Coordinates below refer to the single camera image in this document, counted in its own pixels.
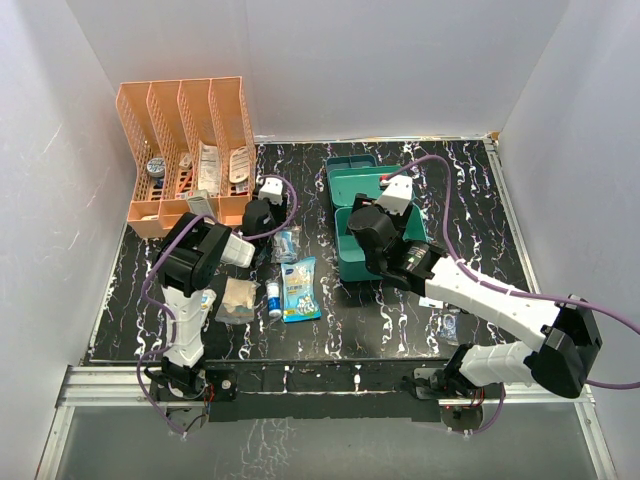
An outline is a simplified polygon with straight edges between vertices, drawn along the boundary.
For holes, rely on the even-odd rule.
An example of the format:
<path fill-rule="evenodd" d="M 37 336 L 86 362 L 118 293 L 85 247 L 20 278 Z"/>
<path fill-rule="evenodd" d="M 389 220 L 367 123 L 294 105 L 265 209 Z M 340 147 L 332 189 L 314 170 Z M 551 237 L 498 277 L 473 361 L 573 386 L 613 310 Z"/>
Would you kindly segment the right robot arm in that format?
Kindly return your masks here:
<path fill-rule="evenodd" d="M 508 344 L 460 345 L 446 366 L 408 378 L 416 391 L 466 397 L 490 384 L 536 383 L 578 397 L 602 347 L 593 312 L 579 297 L 551 302 L 490 277 L 465 274 L 444 249 L 403 237 L 409 216 L 356 195 L 346 231 L 364 252 L 367 270 L 393 287 L 457 307 L 514 335 Z"/>

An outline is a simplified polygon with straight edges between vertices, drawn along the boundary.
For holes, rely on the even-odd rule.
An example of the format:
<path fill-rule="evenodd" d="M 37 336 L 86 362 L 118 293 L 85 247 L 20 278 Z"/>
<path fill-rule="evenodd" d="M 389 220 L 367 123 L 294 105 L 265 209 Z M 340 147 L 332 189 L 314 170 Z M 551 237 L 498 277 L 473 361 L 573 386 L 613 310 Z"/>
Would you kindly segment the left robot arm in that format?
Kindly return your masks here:
<path fill-rule="evenodd" d="M 273 235 L 284 230 L 297 210 L 294 187 L 268 175 L 257 181 L 238 232 L 214 216 L 182 214 L 157 250 L 141 297 L 167 319 L 159 373 L 145 375 L 176 396 L 194 399 L 206 388 L 201 331 L 213 307 L 209 288 L 221 264 L 248 268 Z"/>

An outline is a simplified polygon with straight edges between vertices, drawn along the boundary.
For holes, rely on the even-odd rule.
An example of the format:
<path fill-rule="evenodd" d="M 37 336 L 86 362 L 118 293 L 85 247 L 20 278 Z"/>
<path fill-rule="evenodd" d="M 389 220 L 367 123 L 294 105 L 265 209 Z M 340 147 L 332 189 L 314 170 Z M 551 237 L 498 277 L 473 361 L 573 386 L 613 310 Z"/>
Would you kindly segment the blue cotton swab bag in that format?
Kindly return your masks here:
<path fill-rule="evenodd" d="M 316 320 L 321 317 L 321 309 L 314 292 L 315 266 L 315 257 L 307 257 L 293 264 L 281 264 L 285 323 Z"/>

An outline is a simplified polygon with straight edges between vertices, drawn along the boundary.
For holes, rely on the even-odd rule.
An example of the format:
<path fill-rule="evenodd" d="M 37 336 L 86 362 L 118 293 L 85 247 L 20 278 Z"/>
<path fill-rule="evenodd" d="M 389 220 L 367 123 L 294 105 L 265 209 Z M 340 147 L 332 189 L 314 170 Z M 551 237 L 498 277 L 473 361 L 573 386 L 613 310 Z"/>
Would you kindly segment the small blue white bottle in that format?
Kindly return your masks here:
<path fill-rule="evenodd" d="M 282 317 L 282 306 L 281 306 L 281 289 L 280 284 L 277 280 L 269 280 L 266 283 L 266 293 L 267 293 L 267 306 L 268 306 L 268 314 L 270 318 L 281 318 Z"/>

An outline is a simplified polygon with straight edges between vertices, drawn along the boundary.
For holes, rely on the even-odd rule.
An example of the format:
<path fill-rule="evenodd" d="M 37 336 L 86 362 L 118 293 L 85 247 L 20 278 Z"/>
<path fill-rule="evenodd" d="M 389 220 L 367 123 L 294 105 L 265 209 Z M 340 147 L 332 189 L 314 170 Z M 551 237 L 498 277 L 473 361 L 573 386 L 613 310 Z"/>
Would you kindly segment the teal medicine kit box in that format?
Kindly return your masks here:
<path fill-rule="evenodd" d="M 330 158 L 326 167 L 340 279 L 400 281 L 417 272 L 429 239 L 412 178 L 398 165 L 379 166 L 371 155 Z"/>

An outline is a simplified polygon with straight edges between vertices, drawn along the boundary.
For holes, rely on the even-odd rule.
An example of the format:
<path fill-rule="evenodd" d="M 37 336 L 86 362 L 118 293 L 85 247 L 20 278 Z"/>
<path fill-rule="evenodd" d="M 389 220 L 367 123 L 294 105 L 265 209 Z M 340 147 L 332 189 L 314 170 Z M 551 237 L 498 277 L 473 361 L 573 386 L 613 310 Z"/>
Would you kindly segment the clear bag with blue tube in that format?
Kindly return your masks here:
<path fill-rule="evenodd" d="M 299 226 L 287 227 L 277 233 L 271 239 L 271 260 L 276 264 L 296 263 L 300 253 Z"/>

